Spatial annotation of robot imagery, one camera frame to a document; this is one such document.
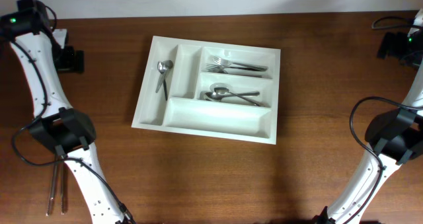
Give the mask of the small metal spoon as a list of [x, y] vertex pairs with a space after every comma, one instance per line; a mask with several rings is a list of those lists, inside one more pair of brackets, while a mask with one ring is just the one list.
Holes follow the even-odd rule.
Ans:
[[168, 100], [168, 91], [167, 91], [167, 83], [165, 81], [164, 75], [167, 72], [167, 68], [164, 62], [159, 61], [157, 64], [157, 69], [159, 73], [162, 75], [163, 82], [161, 83], [163, 86], [164, 94], [165, 94], [165, 100]]
[[174, 63], [172, 60], [165, 60], [165, 61], [159, 61], [157, 64], [157, 70], [160, 73], [160, 76], [157, 81], [157, 86], [155, 89], [155, 92], [158, 93], [159, 89], [163, 85], [165, 79], [171, 72], [171, 69], [174, 67]]

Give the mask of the metal knife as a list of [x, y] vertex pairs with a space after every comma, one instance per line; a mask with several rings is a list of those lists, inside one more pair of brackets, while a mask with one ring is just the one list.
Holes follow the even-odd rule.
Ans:
[[61, 191], [60, 191], [60, 196], [61, 196], [61, 214], [65, 215], [66, 212], [66, 208], [65, 208], [65, 163], [62, 163], [61, 165]]
[[53, 165], [53, 173], [52, 173], [52, 179], [50, 182], [50, 193], [48, 198], [48, 206], [46, 210], [46, 216], [49, 217], [52, 214], [53, 206], [54, 206], [54, 200], [56, 196], [56, 187], [58, 182], [58, 175], [59, 175], [59, 164], [55, 163]]

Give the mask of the white plastic cutlery tray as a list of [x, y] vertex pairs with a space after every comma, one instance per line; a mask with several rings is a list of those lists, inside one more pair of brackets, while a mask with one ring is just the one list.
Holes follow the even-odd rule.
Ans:
[[[210, 56], [231, 61], [263, 65], [267, 71], [255, 71], [240, 65], [226, 67], [227, 72], [262, 75], [264, 78], [210, 73]], [[132, 122], [133, 128], [185, 133], [276, 144], [281, 51], [234, 44], [221, 44], [154, 36]], [[172, 60], [174, 67], [163, 86], [155, 89], [160, 73], [159, 61]], [[248, 96], [261, 104], [255, 106], [237, 97], [221, 102], [200, 98], [214, 83], [224, 83], [234, 93], [259, 91]]]

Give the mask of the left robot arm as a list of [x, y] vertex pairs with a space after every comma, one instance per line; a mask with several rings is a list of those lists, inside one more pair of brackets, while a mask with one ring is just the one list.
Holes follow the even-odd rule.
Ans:
[[49, 19], [52, 9], [39, 0], [18, 0], [17, 12], [1, 17], [1, 36], [16, 53], [32, 96], [33, 120], [23, 131], [55, 155], [74, 175], [93, 223], [133, 223], [129, 209], [107, 183], [96, 151], [89, 116], [68, 101], [59, 73], [83, 73], [84, 52], [68, 44], [68, 32]]

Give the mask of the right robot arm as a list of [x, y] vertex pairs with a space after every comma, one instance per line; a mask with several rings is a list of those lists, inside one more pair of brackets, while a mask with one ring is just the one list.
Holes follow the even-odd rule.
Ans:
[[324, 207], [314, 223], [359, 223], [386, 180], [408, 161], [422, 155], [422, 31], [385, 34], [377, 56], [396, 57], [417, 70], [402, 103], [375, 97], [395, 109], [377, 115], [358, 143], [364, 155], [340, 197]]

